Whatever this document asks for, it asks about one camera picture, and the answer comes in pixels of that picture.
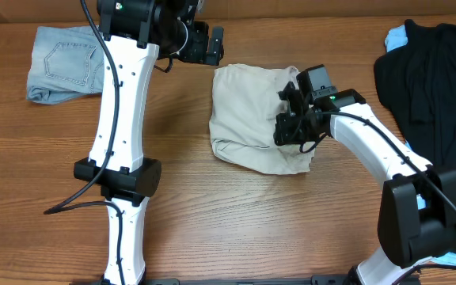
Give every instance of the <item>wooden tabletop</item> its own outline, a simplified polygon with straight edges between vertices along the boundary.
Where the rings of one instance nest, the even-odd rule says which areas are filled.
[[[225,28],[223,66],[302,70],[325,64],[338,89],[358,90],[401,137],[378,101],[373,64],[385,53],[388,30],[404,19],[209,24]],[[456,16],[414,19],[456,24]],[[0,284],[97,279],[108,258],[106,209],[42,215],[83,186],[73,178],[73,164],[93,144],[100,97],[55,106],[25,100],[37,26],[0,25]],[[208,130],[213,71],[177,63],[169,74],[152,75],[144,145],[146,156],[162,162],[163,174],[146,213],[148,277],[308,277],[345,273],[367,259],[378,247],[381,190],[374,178],[333,139],[318,147],[306,174],[263,175],[217,159]],[[94,187],[79,201],[100,199]],[[456,272],[427,270],[422,281],[456,284]]]

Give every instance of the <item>wall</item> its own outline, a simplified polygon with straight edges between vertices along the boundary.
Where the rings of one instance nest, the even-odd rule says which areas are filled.
[[[456,13],[456,0],[207,0],[204,11],[199,19],[412,16]],[[85,20],[79,0],[0,0],[0,23]]]

